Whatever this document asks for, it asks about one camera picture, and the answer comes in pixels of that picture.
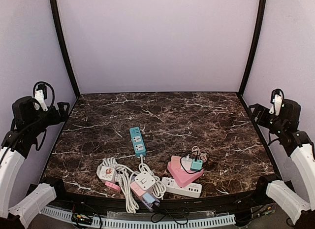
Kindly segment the white square adapter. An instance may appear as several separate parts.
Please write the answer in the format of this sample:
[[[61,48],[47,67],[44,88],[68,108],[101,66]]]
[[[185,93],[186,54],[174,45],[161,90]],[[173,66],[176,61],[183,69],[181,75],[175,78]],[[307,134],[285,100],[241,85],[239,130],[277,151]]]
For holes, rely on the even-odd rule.
[[[155,178],[146,171],[136,175],[134,181],[144,191],[151,189],[156,183]]]

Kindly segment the light blue charger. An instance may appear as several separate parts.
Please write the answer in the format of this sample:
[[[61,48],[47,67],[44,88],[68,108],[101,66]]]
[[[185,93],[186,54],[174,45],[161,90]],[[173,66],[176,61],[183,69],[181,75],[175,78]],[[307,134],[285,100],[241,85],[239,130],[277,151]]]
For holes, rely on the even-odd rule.
[[[153,205],[159,205],[160,201],[155,198],[152,194],[150,193],[145,193],[143,195],[143,200],[145,201],[145,203],[149,206],[152,207]]]

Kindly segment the pink cube socket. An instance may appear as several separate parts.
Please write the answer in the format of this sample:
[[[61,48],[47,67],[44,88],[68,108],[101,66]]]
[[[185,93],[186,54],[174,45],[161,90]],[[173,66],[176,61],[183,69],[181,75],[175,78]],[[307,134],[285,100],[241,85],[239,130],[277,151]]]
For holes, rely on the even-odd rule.
[[[131,182],[130,188],[140,200],[142,200],[143,195],[147,193],[147,190],[143,190],[135,181]]]

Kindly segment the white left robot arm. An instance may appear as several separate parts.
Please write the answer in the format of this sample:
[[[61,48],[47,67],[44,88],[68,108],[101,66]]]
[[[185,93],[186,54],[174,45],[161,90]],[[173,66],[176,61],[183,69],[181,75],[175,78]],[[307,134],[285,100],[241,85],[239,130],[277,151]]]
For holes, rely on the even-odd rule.
[[[49,126],[65,122],[70,105],[58,102],[57,106],[44,106],[44,102],[22,97],[12,105],[14,118],[0,151],[0,227],[27,229],[42,209],[65,194],[64,182],[55,177],[44,181],[15,206],[9,205],[18,172],[27,159],[32,146],[39,150],[37,137],[47,133]]]

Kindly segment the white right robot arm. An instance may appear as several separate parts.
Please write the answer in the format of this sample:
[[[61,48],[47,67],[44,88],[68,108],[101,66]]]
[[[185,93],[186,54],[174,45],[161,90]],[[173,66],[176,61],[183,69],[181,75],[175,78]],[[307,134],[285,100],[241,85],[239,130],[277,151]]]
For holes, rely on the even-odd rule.
[[[298,130],[301,106],[276,96],[272,107],[260,104],[249,106],[250,118],[277,136],[287,156],[296,165],[305,184],[309,201],[303,200],[283,180],[267,180],[267,197],[276,202],[288,215],[295,229],[315,227],[315,145],[305,131]]]

